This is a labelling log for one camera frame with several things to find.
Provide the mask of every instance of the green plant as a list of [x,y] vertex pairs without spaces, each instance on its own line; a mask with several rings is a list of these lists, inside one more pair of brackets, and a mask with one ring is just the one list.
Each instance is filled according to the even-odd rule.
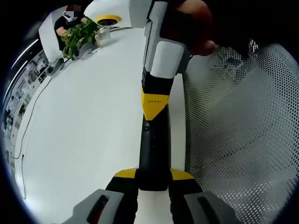
[[87,23],[80,23],[73,28],[67,29],[67,35],[61,37],[65,43],[63,55],[66,58],[74,59],[74,55],[78,55],[80,48],[85,43],[95,43],[95,32],[99,30],[99,26],[88,19]]

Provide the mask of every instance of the perforated metal mesh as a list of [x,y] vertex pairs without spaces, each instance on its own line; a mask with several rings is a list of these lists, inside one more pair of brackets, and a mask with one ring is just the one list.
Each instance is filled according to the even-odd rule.
[[185,168],[240,221],[268,224],[299,179],[299,69],[280,45],[250,47],[250,59],[221,48],[190,61]]

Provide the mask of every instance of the yellow ring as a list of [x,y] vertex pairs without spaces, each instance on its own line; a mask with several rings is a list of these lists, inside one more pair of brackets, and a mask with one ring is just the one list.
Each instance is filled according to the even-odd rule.
[[107,19],[108,20],[116,20],[117,22],[121,21],[121,17],[119,17],[117,15],[101,15],[95,19],[95,22],[98,23],[101,20],[107,20]]

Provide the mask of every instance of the yellow joint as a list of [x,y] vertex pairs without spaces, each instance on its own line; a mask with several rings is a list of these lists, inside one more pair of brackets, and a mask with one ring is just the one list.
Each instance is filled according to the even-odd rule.
[[116,173],[114,176],[115,177],[123,177],[123,178],[135,178],[136,170],[137,170],[137,168],[124,169],[124,170],[121,170],[120,172]]
[[172,174],[172,179],[174,181],[194,179],[194,177],[191,174],[176,169],[171,169],[171,174]]
[[99,22],[101,20],[116,20],[117,22],[121,21],[121,17],[117,15],[100,15],[95,19],[95,22]]
[[169,95],[149,94],[141,90],[141,100],[144,117],[153,120],[167,105]]

